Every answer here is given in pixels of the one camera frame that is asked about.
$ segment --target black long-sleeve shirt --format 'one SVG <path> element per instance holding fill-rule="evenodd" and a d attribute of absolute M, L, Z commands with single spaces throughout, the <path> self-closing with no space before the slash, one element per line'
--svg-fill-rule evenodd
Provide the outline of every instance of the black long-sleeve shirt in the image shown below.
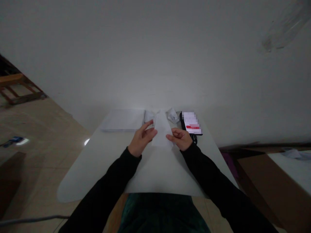
<path fill-rule="evenodd" d="M 219 208 L 234 232 L 275 232 L 277 230 L 221 173 L 214 162 L 194 143 L 181 151 L 189 170 L 204 192 Z M 128 149 L 82 199 L 70 218 L 59 230 L 63 232 L 102 232 L 108 216 L 134 176 L 142 156 L 136 158 Z"/>

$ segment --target crumpled paper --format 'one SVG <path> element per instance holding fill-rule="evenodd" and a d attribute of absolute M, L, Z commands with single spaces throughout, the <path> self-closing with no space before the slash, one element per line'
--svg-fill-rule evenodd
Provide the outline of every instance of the crumpled paper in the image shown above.
<path fill-rule="evenodd" d="M 281 152 L 282 155 L 297 159 L 297 160 L 311 160 L 311 153 L 301 152 L 297 149 L 290 148 L 290 147 L 284 147 L 282 148 L 285 152 Z"/>
<path fill-rule="evenodd" d="M 162 147 L 167 150 L 171 150 L 174 144 L 166 138 L 166 135 L 172 135 L 172 129 L 163 110 L 160 110 L 156 114 L 154 124 L 155 129 L 158 131 L 158 133 L 152 139 L 152 146 Z"/>
<path fill-rule="evenodd" d="M 171 108 L 170 110 L 167 111 L 167 114 L 168 114 L 168 119 L 173 122 L 174 124 L 178 123 L 179 122 L 179 117 L 175 111 L 174 108 Z"/>

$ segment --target cable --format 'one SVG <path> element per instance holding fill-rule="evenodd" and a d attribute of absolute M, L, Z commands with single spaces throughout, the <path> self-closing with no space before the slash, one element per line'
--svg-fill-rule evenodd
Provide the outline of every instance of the cable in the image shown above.
<path fill-rule="evenodd" d="M 194 144 L 198 144 L 198 138 L 197 138 L 197 136 L 196 136 L 195 134 L 191 134 L 190 136 L 191 136 L 192 141 L 194 142 Z"/>
<path fill-rule="evenodd" d="M 63 216 L 63 215 L 51 215 L 46 217 L 40 217 L 40 218 L 24 218 L 24 219 L 11 219 L 6 221 L 0 222 L 0 227 L 12 225 L 12 224 L 18 224 L 18 223 L 33 223 L 33 222 L 40 222 L 40 221 L 46 221 L 54 218 L 60 218 L 60 219 L 69 219 L 69 216 Z"/>

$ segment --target cardboard box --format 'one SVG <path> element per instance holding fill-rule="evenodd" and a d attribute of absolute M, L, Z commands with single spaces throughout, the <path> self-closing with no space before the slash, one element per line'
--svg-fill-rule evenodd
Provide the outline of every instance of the cardboard box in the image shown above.
<path fill-rule="evenodd" d="M 237 161 L 240 185 L 270 222 L 288 233 L 311 232 L 311 196 L 303 188 L 266 154 Z"/>

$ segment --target white tabletop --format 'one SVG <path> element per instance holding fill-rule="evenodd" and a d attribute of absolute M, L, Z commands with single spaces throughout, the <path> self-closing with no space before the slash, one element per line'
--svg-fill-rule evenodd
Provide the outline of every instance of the white tabletop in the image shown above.
<path fill-rule="evenodd" d="M 311 160 L 296 160 L 281 153 L 268 156 L 311 196 Z"/>
<path fill-rule="evenodd" d="M 181 128 L 180 122 L 170 126 Z M 198 146 L 214 161 L 220 171 L 238 187 L 206 124 L 200 121 L 203 131 L 198 136 Z M 82 199 L 93 185 L 106 173 L 109 166 L 120 157 L 129 145 L 134 133 L 102 132 L 96 129 L 88 144 L 76 159 L 58 187 L 60 202 Z M 133 178 L 128 182 L 126 193 L 173 193 L 204 196 L 203 191 L 189 171 L 177 146 L 172 150 L 147 145 L 143 158 Z"/>

